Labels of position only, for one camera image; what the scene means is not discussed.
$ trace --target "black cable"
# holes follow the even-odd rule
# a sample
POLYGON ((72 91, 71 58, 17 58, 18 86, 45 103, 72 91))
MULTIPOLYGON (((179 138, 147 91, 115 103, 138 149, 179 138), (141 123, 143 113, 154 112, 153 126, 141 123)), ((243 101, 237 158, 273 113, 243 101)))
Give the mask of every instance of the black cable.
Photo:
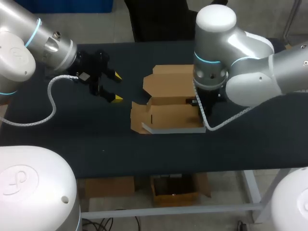
MULTIPOLYGON (((126 209, 124 209, 124 208, 119 208, 119 209, 116 209, 115 211, 117 211, 117 210, 126 210, 126 209)), ((140 223, 139 223, 138 217, 136 217, 136 216, 135 216, 135 219, 136 219, 137 224, 138 224, 138 231, 141 231, 141 226, 140 226, 140 223)))
POLYGON ((83 218, 83 220, 85 220, 87 223, 82 224, 82 226, 93 225, 95 227, 96 231, 99 231, 100 228, 102 228, 103 231, 107 231, 107 229, 104 226, 102 226, 101 224, 99 224, 97 222, 91 221, 91 220, 86 219, 86 218, 83 218))
POLYGON ((105 220, 105 218, 103 218, 102 219, 102 221, 101 221, 101 223, 100 223, 100 227, 99 227, 99 229, 98 229, 98 231, 100 231, 100 229, 101 229, 101 226, 102 226, 102 224, 103 224, 103 221, 105 220))
MULTIPOLYGON (((137 224, 138 224, 138 231, 141 231, 141 226, 140 226, 138 217, 135 217, 135 219, 136 219, 137 224)), ((100 223, 91 221, 91 220, 86 219, 86 218, 83 218, 83 220, 87 221, 87 223, 83 224, 82 226, 86 226, 86 225, 90 225, 91 224, 91 225, 93 225, 95 227, 96 231, 111 231, 111 228, 112 228, 112 226, 114 224, 114 219, 113 218, 109 218, 107 220, 107 222, 105 223, 105 225, 103 225, 103 222, 104 222, 105 218, 103 218, 100 223), (107 226, 107 224, 109 223, 110 220, 111 220, 111 224, 110 224, 109 230, 107 230, 106 226, 107 226)))
POLYGON ((139 223, 139 220, 138 220, 138 217, 135 217, 137 223, 138 223, 138 231, 141 231, 141 228, 140 228, 140 223, 139 223))

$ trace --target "cardboard box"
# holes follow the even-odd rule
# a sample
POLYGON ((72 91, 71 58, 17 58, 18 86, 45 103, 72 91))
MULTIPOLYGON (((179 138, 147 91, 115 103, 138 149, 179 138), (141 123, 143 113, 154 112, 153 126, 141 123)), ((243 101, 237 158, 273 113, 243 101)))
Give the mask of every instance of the cardboard box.
POLYGON ((135 193, 134 177, 86 179, 85 181, 85 198, 131 196, 135 193))
POLYGON ((151 98, 147 105, 132 102, 131 129, 140 134, 205 132, 194 100, 193 65, 157 65, 143 80, 151 98))
POLYGON ((207 197, 211 197, 211 190, 206 173, 196 173, 190 175, 190 178, 169 178, 171 181, 178 181, 178 186, 172 188, 171 181, 165 181, 166 177, 156 178, 151 177, 151 188, 153 193, 153 200, 156 206, 159 207, 172 207, 172 206, 191 206, 195 205, 199 201, 199 194, 203 194, 207 197), (163 194, 159 188, 168 188, 168 193, 163 194))

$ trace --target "white cylinder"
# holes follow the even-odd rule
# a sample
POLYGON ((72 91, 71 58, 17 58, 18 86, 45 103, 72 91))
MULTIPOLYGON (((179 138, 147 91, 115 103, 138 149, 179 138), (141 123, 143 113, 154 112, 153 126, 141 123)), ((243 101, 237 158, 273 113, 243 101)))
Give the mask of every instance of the white cylinder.
POLYGON ((74 173, 39 147, 0 147, 0 230, 79 231, 74 173))
POLYGON ((308 168, 294 171, 278 184, 271 211, 277 231, 308 230, 308 168))

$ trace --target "table frame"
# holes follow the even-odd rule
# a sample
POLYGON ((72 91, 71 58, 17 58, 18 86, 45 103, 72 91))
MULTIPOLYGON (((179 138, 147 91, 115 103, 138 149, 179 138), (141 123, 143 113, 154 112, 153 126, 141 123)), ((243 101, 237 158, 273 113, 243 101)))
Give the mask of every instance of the table frame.
POLYGON ((254 223, 263 223, 270 217, 270 202, 275 188, 279 182, 290 173, 291 169, 280 169, 277 176, 269 186, 263 197, 257 186, 253 170, 242 171, 244 184, 249 196, 250 203, 239 205, 200 205, 187 207, 166 207, 166 208, 146 208, 116 211, 99 211, 81 213, 82 218, 123 218, 123 217, 143 217, 156 215, 192 214, 192 213, 218 213, 234 211, 252 211, 254 223))

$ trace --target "wire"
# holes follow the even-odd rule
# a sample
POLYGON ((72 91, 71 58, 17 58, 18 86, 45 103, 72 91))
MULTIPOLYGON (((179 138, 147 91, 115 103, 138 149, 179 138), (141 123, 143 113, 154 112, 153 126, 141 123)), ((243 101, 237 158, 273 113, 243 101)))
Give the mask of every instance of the wire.
POLYGON ((20 123, 14 123, 14 122, 11 122, 5 118, 2 118, 0 117, 0 120, 6 124, 9 124, 9 125, 12 125, 12 126, 17 126, 17 127, 30 127, 30 126, 35 126, 35 125, 39 125, 39 124, 42 124, 42 123, 45 123, 47 122, 48 120, 50 120, 54 114, 56 114, 56 111, 57 111, 57 108, 56 108, 56 104, 52 98, 52 95, 51 95, 51 88, 52 88, 52 85, 55 83, 55 81, 59 80, 59 79, 78 79, 78 77, 76 76, 68 76, 68 75, 61 75, 61 76, 57 76, 55 78, 53 78, 49 84, 48 84, 48 87, 47 87, 47 94, 48 94, 48 98, 50 100, 50 103, 52 105, 52 113, 46 117, 45 119, 41 120, 41 121, 38 121, 38 122, 34 122, 34 123, 28 123, 28 124, 20 124, 20 123))
MULTIPOLYGON (((136 221, 137 221, 137 224, 138 224, 138 231, 141 231, 141 226, 140 226, 140 222, 138 220, 138 217, 135 217, 136 221)), ((96 231, 111 231, 111 228, 114 224, 114 219, 113 218, 109 218, 107 220, 107 222, 105 223, 105 225, 103 225, 103 222, 105 220, 105 218, 102 219, 102 221, 100 223, 97 223, 97 222, 94 222, 94 221, 91 221, 89 219, 85 219, 83 218, 83 220, 85 220, 87 223, 83 224, 82 226, 86 226, 86 225, 93 225, 96 229, 96 231), (107 230, 106 226, 107 224, 109 223, 109 221, 111 221, 111 224, 110 224, 110 227, 109 229, 107 230)))
POLYGON ((91 220, 86 219, 86 218, 83 218, 82 220, 87 222, 87 223, 82 224, 82 226, 93 225, 95 227, 96 231, 99 231, 100 228, 103 228, 103 230, 107 231, 104 226, 102 226, 101 224, 99 224, 97 222, 91 221, 91 220))
POLYGON ((139 223, 139 220, 138 220, 138 217, 135 217, 136 221, 137 221, 137 224, 138 224, 138 231, 141 231, 141 228, 140 228, 140 223, 139 223))
POLYGON ((199 104, 199 108, 200 108, 200 111, 201 111, 201 114, 202 114, 202 117, 203 117, 203 121, 204 121, 204 124, 205 124, 205 127, 210 130, 210 131, 215 131, 223 126, 225 126, 226 124, 230 123, 231 121, 235 120, 236 118, 244 115, 245 113, 249 112, 251 109, 253 109, 254 107, 248 107, 244 110, 242 110, 241 112, 239 112, 238 114, 232 116, 231 118, 227 119, 226 121, 222 122, 221 124, 217 125, 216 127, 210 127, 210 125, 208 124, 208 121, 207 121, 207 118, 206 118, 206 115, 204 113, 204 109, 203 109, 203 106, 202 106, 202 103, 201 103, 201 100, 199 98, 199 95, 198 95, 198 92, 197 92, 197 88, 195 86, 195 84, 193 83, 193 89, 194 89, 194 93, 196 95, 196 99, 197 99, 197 102, 199 104))

